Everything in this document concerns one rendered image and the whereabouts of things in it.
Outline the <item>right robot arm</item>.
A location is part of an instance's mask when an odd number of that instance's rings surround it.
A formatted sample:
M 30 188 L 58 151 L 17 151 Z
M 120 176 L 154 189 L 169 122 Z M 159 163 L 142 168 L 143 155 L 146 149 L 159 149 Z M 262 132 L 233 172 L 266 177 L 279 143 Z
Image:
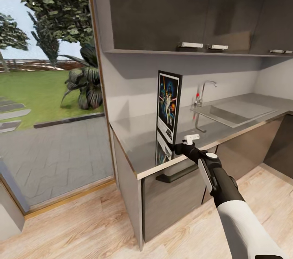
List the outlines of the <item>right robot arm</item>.
M 288 259 L 253 214 L 238 191 L 236 180 L 222 168 L 219 157 L 197 149 L 192 142 L 195 139 L 199 139 L 199 134 L 183 137 L 184 143 L 167 145 L 176 155 L 184 154 L 198 164 L 214 197 L 232 259 Z

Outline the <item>poster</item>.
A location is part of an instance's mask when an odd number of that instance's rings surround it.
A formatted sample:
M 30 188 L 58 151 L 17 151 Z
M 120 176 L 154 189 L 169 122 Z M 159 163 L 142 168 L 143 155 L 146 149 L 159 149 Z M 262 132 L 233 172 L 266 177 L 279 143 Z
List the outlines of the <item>poster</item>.
M 175 145 L 182 87 L 181 74 L 158 71 L 157 128 Z

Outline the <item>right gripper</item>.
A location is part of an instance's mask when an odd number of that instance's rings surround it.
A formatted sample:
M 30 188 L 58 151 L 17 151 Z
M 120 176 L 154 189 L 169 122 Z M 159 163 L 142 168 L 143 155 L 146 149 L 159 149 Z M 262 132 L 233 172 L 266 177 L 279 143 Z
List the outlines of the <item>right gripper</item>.
M 192 143 L 192 145 L 187 145 L 184 143 L 173 145 L 173 144 L 167 142 L 167 145 L 171 149 L 171 151 L 175 151 L 176 155 L 184 154 L 189 159 L 190 159 L 191 151 L 196 148 L 194 142 Z

